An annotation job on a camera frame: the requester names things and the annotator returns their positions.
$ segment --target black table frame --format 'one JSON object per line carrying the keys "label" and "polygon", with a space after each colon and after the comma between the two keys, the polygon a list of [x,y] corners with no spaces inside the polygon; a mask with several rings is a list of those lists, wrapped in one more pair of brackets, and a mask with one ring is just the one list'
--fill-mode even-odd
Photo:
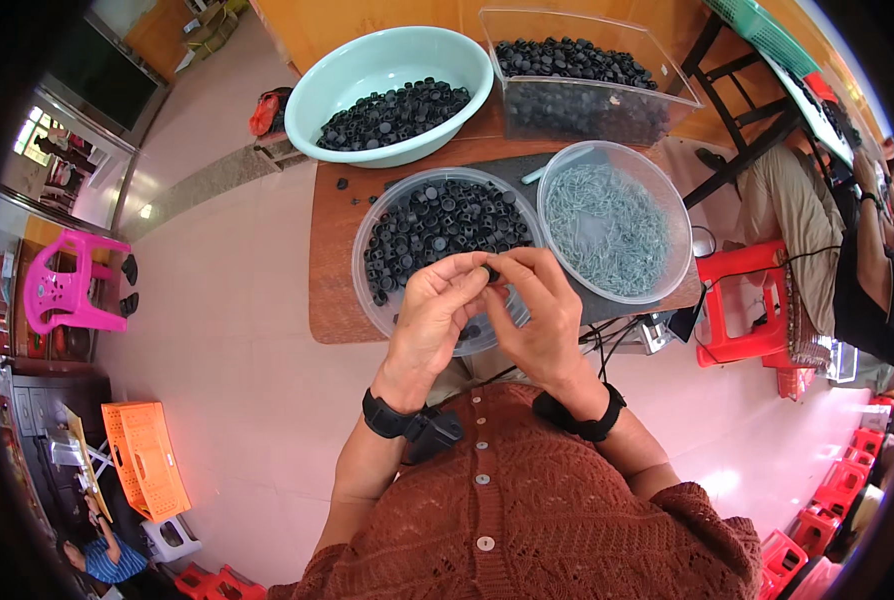
{"label": "black table frame", "polygon": [[[710,17],[707,19],[707,23],[703,26],[703,30],[697,37],[696,42],[693,42],[693,48],[691,48],[690,52],[687,54],[687,57],[684,59],[680,68],[688,78],[692,76],[696,78],[704,93],[710,98],[710,103],[714,106],[717,114],[720,115],[720,120],[722,120],[723,125],[727,127],[727,132],[730,134],[730,138],[737,147],[737,155],[715,174],[707,178],[704,183],[701,183],[700,186],[697,186],[696,189],[688,194],[684,198],[684,205],[688,210],[695,205],[698,205],[704,198],[716,192],[720,186],[733,181],[737,175],[741,174],[744,169],[764,155],[767,150],[782,142],[799,127],[804,129],[804,133],[810,142],[813,155],[816,157],[816,160],[820,165],[820,172],[823,174],[827,186],[833,188],[827,166],[820,158],[820,153],[814,142],[813,133],[805,127],[800,108],[789,97],[789,93],[780,83],[780,80],[777,79],[777,84],[780,85],[781,90],[784,90],[784,97],[774,100],[773,102],[768,102],[763,106],[755,105],[753,100],[750,99],[749,94],[747,94],[746,90],[743,89],[743,86],[741,86],[741,83],[737,80],[735,73],[742,68],[763,61],[759,52],[754,50],[751,46],[750,53],[744,54],[738,59],[735,58],[730,60],[725,65],[723,64],[706,72],[700,68],[700,61],[702,61],[707,55],[707,52],[710,51],[711,46],[714,44],[714,40],[717,39],[717,35],[724,27],[728,29],[730,28],[730,26],[727,25],[716,12],[711,12]],[[746,101],[747,106],[749,107],[748,111],[739,115],[730,114],[726,104],[723,103],[723,100],[721,100],[720,96],[717,94],[717,90],[714,89],[714,82],[723,77],[730,78],[737,90],[740,91],[743,100]],[[677,78],[670,84],[667,93],[675,96],[680,93],[680,90],[682,89],[683,82],[680,78]],[[774,115],[777,115],[776,119],[774,119],[774,121],[761,132],[756,139],[747,144],[743,139],[741,129],[747,125],[763,121]]]}

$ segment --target green plastic basket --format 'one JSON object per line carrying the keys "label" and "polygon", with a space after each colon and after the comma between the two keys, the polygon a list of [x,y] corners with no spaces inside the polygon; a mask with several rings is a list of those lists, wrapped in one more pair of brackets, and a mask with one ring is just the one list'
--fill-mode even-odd
{"label": "green plastic basket", "polygon": [[703,0],[737,34],[797,78],[820,67],[793,36],[754,0]]}

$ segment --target beige trousers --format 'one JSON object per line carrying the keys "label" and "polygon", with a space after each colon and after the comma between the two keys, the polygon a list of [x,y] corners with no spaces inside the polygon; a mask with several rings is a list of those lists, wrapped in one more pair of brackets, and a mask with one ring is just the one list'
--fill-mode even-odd
{"label": "beige trousers", "polygon": [[[783,238],[787,256],[838,246],[845,229],[834,197],[800,150],[777,145],[737,176],[737,234],[747,246]],[[834,282],[839,249],[797,258],[793,279],[813,327],[834,335]]]}
{"label": "beige trousers", "polygon": [[[433,382],[433,387],[427,394],[427,405],[433,406],[458,393],[463,394],[472,390],[512,366],[514,366],[513,361],[496,346],[470,356],[452,358],[447,368],[444,368]],[[505,376],[495,379],[494,382],[530,383],[530,379],[519,368],[514,368]]]}

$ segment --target smartphone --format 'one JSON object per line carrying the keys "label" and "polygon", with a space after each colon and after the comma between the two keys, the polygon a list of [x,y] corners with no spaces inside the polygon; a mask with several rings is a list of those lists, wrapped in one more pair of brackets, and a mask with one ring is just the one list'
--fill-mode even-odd
{"label": "smartphone", "polygon": [[700,316],[700,311],[703,309],[703,300],[706,297],[707,284],[702,283],[700,286],[700,300],[697,304],[677,310],[677,312],[673,313],[673,316],[670,317],[670,321],[667,323],[668,329],[684,344],[690,340],[691,333],[693,333],[693,326],[696,325],[696,320]]}

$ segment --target hand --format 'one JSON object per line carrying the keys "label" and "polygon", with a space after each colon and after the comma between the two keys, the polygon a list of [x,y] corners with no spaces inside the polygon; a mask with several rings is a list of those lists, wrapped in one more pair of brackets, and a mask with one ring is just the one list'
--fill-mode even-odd
{"label": "hand", "polygon": [[100,513],[100,507],[97,506],[96,498],[89,494],[84,494],[84,501],[87,502],[87,509],[90,510],[91,515],[98,515]]}
{"label": "hand", "polygon": [[858,148],[854,151],[854,181],[861,186],[861,192],[870,192],[875,196],[879,195],[879,186],[877,186],[877,172],[874,170],[873,162],[867,156],[866,151]]}
{"label": "hand", "polygon": [[487,316],[503,353],[574,418],[598,421],[608,396],[580,354],[577,335],[583,305],[553,253],[543,247],[515,247],[490,256],[487,264],[517,288],[530,310],[530,321],[517,328],[497,288],[484,291]]}
{"label": "hand", "polygon": [[487,257],[479,251],[452,254],[406,282],[390,349],[370,386],[374,397],[403,414],[424,407],[433,380],[453,356],[460,330],[484,310],[479,295],[489,279],[481,268]]}

